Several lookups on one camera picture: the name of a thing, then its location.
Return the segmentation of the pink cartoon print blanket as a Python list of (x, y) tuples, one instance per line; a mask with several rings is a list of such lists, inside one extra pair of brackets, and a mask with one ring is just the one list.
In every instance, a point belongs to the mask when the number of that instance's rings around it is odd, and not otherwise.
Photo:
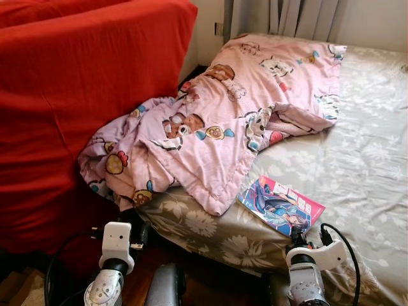
[(233, 38), (177, 96), (145, 100), (100, 128), (78, 156), (80, 175), (120, 210), (181, 187), (220, 216), (259, 152), (335, 125), (346, 52), (298, 38)]

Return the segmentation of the colourful comic book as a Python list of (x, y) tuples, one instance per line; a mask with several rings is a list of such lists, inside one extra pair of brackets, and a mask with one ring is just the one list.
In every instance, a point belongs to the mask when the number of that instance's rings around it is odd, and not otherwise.
[(324, 212), (323, 205), (268, 176), (259, 176), (238, 200), (265, 224), (287, 237), (294, 232), (308, 232)]

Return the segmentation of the grey floral sheeted mattress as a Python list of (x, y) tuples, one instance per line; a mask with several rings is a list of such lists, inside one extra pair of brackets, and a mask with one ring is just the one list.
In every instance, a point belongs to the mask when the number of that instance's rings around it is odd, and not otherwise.
[[(260, 176), (324, 206), (319, 222), (349, 240), (361, 269), (360, 306), (408, 306), (407, 55), (349, 47), (339, 67), (339, 119), (257, 155), (241, 190)], [(235, 202), (206, 213), (183, 189), (154, 196), (140, 215), (189, 253), (188, 273), (246, 288), (286, 273), (289, 238)]]

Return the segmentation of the red fabric cushion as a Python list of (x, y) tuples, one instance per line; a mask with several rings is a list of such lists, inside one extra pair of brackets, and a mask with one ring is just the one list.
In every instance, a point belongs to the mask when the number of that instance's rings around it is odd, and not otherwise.
[(69, 17), (129, 0), (0, 0), (0, 29)]
[(175, 92), (197, 11), (129, 0), (0, 29), (0, 247), (50, 252), (113, 219), (78, 155), (106, 123)]

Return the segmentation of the grey robot leg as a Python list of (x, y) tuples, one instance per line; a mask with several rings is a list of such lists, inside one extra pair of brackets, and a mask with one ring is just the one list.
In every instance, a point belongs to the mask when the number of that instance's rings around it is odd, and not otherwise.
[(143, 306), (181, 306), (186, 293), (186, 275), (175, 263), (155, 271)]

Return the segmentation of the grey curtain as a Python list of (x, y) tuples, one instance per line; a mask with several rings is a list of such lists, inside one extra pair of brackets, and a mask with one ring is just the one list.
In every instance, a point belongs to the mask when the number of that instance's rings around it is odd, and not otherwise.
[(224, 0), (222, 42), (243, 33), (329, 41), (340, 0)]

